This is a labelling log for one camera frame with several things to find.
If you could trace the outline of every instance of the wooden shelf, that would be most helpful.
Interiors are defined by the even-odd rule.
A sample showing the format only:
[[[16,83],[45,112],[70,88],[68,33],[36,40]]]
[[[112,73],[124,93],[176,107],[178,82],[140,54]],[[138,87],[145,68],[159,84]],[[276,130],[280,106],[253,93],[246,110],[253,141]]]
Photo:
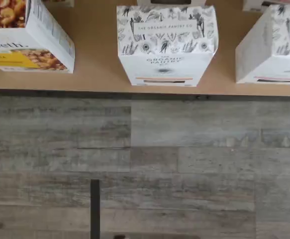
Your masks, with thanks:
[[[207,1],[216,7],[220,46],[197,87],[131,86],[117,56],[115,7],[135,3],[136,0],[77,0],[75,8],[53,11],[76,44],[74,74],[0,71],[0,89],[290,96],[290,86],[235,84],[235,48],[260,16],[242,12],[242,0]]]

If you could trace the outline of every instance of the product packaging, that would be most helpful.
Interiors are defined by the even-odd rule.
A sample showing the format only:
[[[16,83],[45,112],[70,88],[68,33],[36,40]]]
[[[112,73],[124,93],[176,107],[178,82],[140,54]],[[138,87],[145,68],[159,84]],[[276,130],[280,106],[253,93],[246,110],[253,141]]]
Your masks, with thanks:
[[[290,4],[290,0],[244,0],[243,10],[265,12],[272,4]]]
[[[43,0],[44,4],[48,7],[74,7],[75,0]]]
[[[41,0],[0,0],[0,69],[73,73],[75,46]]]
[[[137,0],[139,6],[203,6],[206,0]]]
[[[290,85],[290,5],[271,5],[237,47],[236,80]]]
[[[118,55],[132,85],[196,86],[218,48],[214,7],[117,7]]]

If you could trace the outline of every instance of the cereal box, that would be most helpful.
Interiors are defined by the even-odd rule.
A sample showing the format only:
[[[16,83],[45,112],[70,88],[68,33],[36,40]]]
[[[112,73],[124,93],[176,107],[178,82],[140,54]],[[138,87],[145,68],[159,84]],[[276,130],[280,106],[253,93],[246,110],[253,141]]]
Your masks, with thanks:
[[[264,12],[272,4],[290,4],[290,0],[244,0],[244,11]]]
[[[117,31],[132,85],[195,87],[218,48],[212,6],[119,6]]]
[[[73,73],[75,46],[41,0],[0,0],[0,69]]]
[[[290,85],[290,5],[271,5],[236,49],[237,83]]]

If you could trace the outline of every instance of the food photo on box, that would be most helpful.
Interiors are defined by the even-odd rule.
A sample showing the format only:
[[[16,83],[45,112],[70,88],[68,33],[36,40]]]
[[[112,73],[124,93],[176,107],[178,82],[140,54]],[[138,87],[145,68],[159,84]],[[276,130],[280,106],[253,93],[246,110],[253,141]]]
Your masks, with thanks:
[[[41,0],[0,0],[0,69],[73,73],[75,45]]]

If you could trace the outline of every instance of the food box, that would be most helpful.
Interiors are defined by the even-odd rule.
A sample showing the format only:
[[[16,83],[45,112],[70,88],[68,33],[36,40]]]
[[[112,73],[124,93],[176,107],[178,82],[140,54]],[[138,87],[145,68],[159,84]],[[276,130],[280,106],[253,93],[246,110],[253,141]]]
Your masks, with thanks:
[[[137,0],[138,5],[203,6],[206,0]]]
[[[214,7],[117,7],[118,56],[132,85],[197,86],[218,49]]]
[[[73,73],[75,46],[41,0],[0,0],[0,69]]]
[[[290,85],[290,5],[271,5],[236,48],[236,81]]]
[[[244,11],[264,12],[272,4],[290,4],[290,0],[244,0]]]
[[[43,0],[44,4],[50,7],[74,7],[75,0]]]

